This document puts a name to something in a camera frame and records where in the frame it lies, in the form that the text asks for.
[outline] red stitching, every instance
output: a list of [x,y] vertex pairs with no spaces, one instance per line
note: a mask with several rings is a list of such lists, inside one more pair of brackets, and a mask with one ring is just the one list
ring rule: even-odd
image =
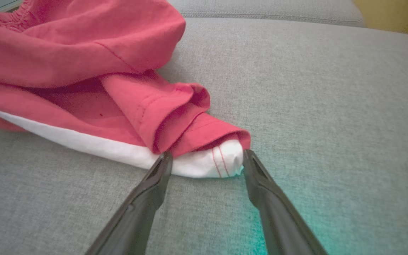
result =
[[127,62],[125,62],[121,57],[119,57],[114,51],[112,51],[110,48],[108,48],[106,45],[100,43],[100,42],[94,42],[97,45],[100,45],[101,47],[107,49],[111,54],[113,54],[116,58],[118,58],[120,61],[122,61],[124,64],[126,64],[128,67],[131,68],[132,71],[135,71],[135,73],[139,73],[136,69],[133,68],[133,66],[129,65]]
[[141,115],[141,118],[140,118],[140,124],[141,124],[141,122],[143,122],[144,113],[146,113],[147,108],[148,108],[152,103],[154,103],[155,101],[157,101],[157,100],[159,100],[160,98],[163,98],[163,97],[164,97],[164,96],[154,97],[154,99],[152,99],[146,106],[144,106],[144,111],[143,111],[143,114]]
[[225,170],[226,170],[226,173],[228,174],[228,177],[229,177],[230,175],[228,173],[228,168],[226,168],[225,158],[223,158],[223,152],[221,152],[220,145],[218,145],[218,149],[220,150],[221,159],[223,160],[223,165],[225,165]]
[[214,149],[213,148],[212,148],[212,158],[214,159],[215,166],[217,167],[218,175],[221,178],[221,173],[220,173],[220,170],[218,169],[217,161],[215,161],[215,155],[214,155]]
[[147,95],[146,97],[143,98],[143,100],[141,100],[141,101],[139,102],[138,107],[136,108],[136,111],[135,111],[135,118],[136,118],[136,116],[138,116],[138,111],[140,110],[141,105],[142,105],[142,103],[144,102],[144,100],[148,99],[148,98],[151,97],[151,96],[152,96],[152,95]]
[[203,127],[208,126],[208,125],[210,125],[210,124],[214,124],[214,123],[216,123],[216,122],[220,122],[220,120],[211,121],[210,123],[207,123],[207,124],[205,124],[205,125],[198,126],[197,128],[194,128],[194,129],[187,130],[187,132],[195,131],[195,130],[197,130],[197,129],[203,128]]

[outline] fabric fold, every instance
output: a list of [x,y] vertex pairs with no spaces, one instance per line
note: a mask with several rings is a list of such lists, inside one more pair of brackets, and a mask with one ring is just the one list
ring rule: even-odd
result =
[[28,0],[0,13],[0,128],[141,168],[169,150],[182,176],[239,174],[249,133],[206,113],[203,86],[155,71],[184,30],[165,0]]

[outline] yellow wall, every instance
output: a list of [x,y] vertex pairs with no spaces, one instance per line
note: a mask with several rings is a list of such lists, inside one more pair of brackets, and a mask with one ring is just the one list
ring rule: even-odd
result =
[[408,0],[353,0],[368,28],[408,34]]

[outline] gray couch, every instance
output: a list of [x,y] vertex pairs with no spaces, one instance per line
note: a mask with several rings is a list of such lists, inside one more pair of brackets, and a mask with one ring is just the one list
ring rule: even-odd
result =
[[[171,3],[187,29],[161,75],[251,132],[328,253],[408,254],[408,35],[349,0]],[[83,254],[144,173],[0,130],[0,255]],[[172,176],[146,253],[266,254],[243,176]]]

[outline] couch seam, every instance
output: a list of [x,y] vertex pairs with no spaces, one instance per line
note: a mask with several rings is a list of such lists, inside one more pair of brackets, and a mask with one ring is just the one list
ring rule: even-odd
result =
[[284,19],[316,19],[319,21],[333,21],[333,22],[348,22],[348,23],[357,23],[363,20],[363,18],[357,20],[340,20],[340,19],[323,19],[323,18],[315,18],[315,17],[307,17],[307,16],[285,16],[285,15],[277,15],[277,14],[262,14],[262,13],[228,13],[228,12],[213,12],[213,13],[200,13],[200,12],[182,12],[181,13],[184,17],[186,16],[196,16],[196,17],[235,17],[235,18],[249,18],[249,17],[256,17],[256,16],[274,16],[274,17],[281,17]]

